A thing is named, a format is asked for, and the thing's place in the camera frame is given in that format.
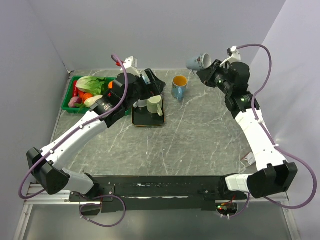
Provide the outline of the lavender blue small mug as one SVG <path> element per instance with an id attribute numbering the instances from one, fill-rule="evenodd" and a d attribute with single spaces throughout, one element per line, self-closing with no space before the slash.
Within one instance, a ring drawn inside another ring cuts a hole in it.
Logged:
<path id="1" fill-rule="evenodd" d="M 212 64 L 211 56 L 208 53 L 201 53 L 186 61 L 186 68 L 191 71 L 202 71 Z"/>

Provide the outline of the light green mug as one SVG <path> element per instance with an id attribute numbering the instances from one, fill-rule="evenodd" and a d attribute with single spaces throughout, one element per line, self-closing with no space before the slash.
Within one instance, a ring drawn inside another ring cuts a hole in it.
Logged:
<path id="1" fill-rule="evenodd" d="M 147 110 L 151 114 L 157 114 L 158 116 L 163 116 L 162 111 L 163 100 L 161 95 L 153 96 L 147 100 Z"/>

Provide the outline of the blue butterfly mug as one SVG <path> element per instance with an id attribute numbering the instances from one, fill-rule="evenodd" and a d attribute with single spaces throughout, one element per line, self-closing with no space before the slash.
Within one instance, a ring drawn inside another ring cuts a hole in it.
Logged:
<path id="1" fill-rule="evenodd" d="M 187 89 L 188 79 L 185 76 L 178 75 L 172 80 L 171 94 L 181 102 L 184 98 L 185 90 Z"/>

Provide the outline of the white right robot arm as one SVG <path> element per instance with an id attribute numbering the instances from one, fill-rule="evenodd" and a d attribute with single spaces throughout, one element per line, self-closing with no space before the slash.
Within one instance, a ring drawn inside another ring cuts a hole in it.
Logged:
<path id="1" fill-rule="evenodd" d="M 227 62 L 223 67 L 220 64 L 221 61 L 216 60 L 196 74 L 205 86 L 218 88 L 225 95 L 225 105 L 250 145 L 257 172 L 225 177 L 225 183 L 218 187 L 219 195 L 227 200 L 240 191 L 258 199 L 286 192 L 298 168 L 274 148 L 264 131 L 266 126 L 260 105 L 248 91 L 250 67 L 243 62 Z"/>

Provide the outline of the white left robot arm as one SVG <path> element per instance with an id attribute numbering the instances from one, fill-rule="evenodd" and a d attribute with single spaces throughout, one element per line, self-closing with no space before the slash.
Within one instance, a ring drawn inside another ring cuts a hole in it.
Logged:
<path id="1" fill-rule="evenodd" d="M 32 176 L 49 195 L 61 190 L 80 193 L 87 201 L 99 195 L 100 184 L 88 173 L 76 173 L 65 168 L 66 161 L 81 150 L 92 138 L 110 128 L 125 116 L 139 100 L 160 96 L 166 83 L 151 69 L 142 75 L 120 73 L 112 88 L 98 99 L 79 122 L 51 144 L 38 150 L 31 148 L 27 160 Z"/>

